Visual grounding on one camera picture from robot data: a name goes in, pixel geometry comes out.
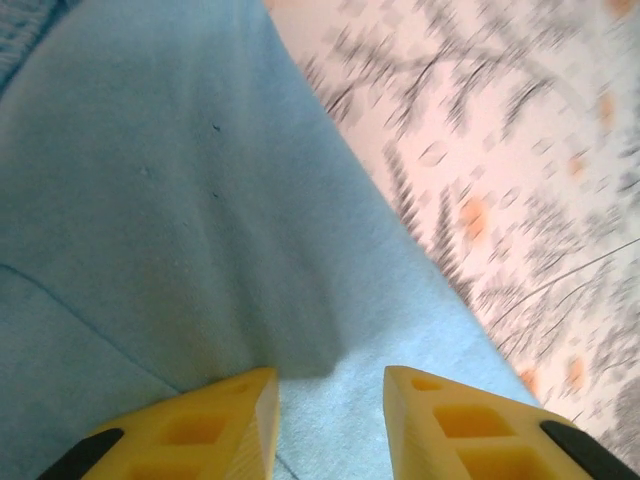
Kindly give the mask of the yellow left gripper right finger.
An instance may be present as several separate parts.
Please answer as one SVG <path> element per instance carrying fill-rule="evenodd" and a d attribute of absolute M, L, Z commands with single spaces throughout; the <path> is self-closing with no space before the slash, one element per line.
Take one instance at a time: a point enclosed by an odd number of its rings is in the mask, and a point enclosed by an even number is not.
<path fill-rule="evenodd" d="M 550 411 L 405 366 L 384 371 L 394 480 L 640 480 Z"/>

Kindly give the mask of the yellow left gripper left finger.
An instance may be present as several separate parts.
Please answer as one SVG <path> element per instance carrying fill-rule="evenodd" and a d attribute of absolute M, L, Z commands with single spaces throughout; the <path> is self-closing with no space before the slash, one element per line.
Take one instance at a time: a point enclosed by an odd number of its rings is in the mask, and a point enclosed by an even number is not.
<path fill-rule="evenodd" d="M 272 480 L 273 368 L 257 368 L 107 422 L 37 480 Z"/>

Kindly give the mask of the light blue printed t-shirt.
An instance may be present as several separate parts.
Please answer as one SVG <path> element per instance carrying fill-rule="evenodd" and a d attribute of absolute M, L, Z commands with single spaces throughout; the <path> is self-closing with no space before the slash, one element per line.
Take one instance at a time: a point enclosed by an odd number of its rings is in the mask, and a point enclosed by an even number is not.
<path fill-rule="evenodd" d="M 0 96 L 0 480 L 259 366 L 274 480 L 391 480 L 383 372 L 531 395 L 261 0 L 78 0 Z"/>

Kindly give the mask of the floral patterned tablecloth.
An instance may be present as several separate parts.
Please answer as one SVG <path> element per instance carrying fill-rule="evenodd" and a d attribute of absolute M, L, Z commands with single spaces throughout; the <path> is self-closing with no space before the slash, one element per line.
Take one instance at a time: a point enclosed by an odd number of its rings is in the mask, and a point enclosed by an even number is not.
<path fill-rule="evenodd" d="M 264 0 L 531 394 L 640 474 L 640 0 Z"/>

